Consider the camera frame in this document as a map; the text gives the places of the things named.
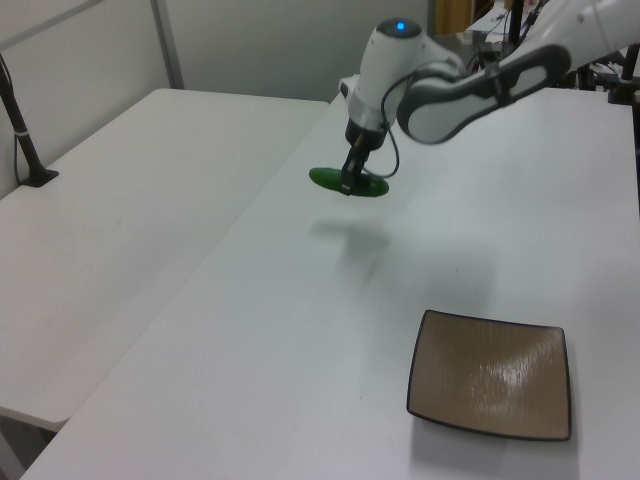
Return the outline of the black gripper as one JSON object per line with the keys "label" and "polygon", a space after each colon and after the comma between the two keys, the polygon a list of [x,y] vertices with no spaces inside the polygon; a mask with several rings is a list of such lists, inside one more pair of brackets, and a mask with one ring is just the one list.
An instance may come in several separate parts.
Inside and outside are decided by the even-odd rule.
{"label": "black gripper", "polygon": [[368,130],[349,120],[345,138],[351,148],[341,169],[340,192],[351,195],[359,175],[369,174],[366,167],[369,154],[382,147],[386,131],[384,129]]}

